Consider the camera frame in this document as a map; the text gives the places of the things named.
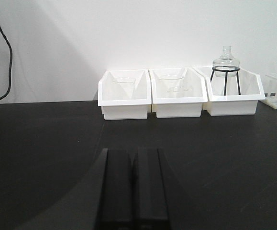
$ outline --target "black table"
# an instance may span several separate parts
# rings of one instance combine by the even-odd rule
[[[102,148],[141,147],[165,151],[211,229],[277,229],[277,110],[104,121],[95,101],[0,104],[0,229],[54,229],[46,211],[75,193]]]

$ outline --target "glass bottle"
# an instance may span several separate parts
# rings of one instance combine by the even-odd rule
[[[220,56],[220,58],[213,61],[213,66],[216,69],[221,69],[221,70],[234,70],[239,67],[239,64],[240,64],[239,60],[234,58],[231,53],[231,46],[224,46],[222,50],[222,55]],[[225,72],[215,71],[215,74],[217,77],[225,77]],[[235,77],[235,76],[236,76],[236,71],[228,72],[228,77]]]

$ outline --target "black cord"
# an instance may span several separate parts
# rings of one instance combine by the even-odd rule
[[[0,33],[2,34],[5,42],[8,44],[8,47],[10,49],[9,86],[8,86],[8,90],[6,91],[6,93],[3,96],[0,97],[0,100],[1,100],[1,99],[5,98],[9,94],[9,92],[11,90],[11,69],[12,69],[12,63],[13,63],[13,50],[12,50],[12,47],[11,47],[7,37],[5,36],[1,26],[0,26]]]

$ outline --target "flask stand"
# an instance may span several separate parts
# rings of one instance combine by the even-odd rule
[[[214,76],[214,72],[218,71],[218,72],[225,72],[225,81],[224,81],[224,93],[223,95],[226,96],[226,84],[228,81],[228,73],[229,72],[236,72],[236,79],[237,79],[237,87],[238,87],[238,95],[241,95],[240,93],[240,86],[239,86],[239,75],[238,75],[238,71],[240,70],[239,67],[234,67],[231,66],[230,68],[235,68],[235,69],[231,69],[231,70],[223,70],[223,69],[216,69],[215,67],[212,67],[211,69],[213,70],[211,73],[211,80],[213,79]]]

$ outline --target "white backdrop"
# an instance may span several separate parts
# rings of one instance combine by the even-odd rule
[[[1,103],[96,100],[106,69],[211,65],[277,72],[277,0],[0,0],[14,51]],[[9,52],[0,35],[0,96]]]

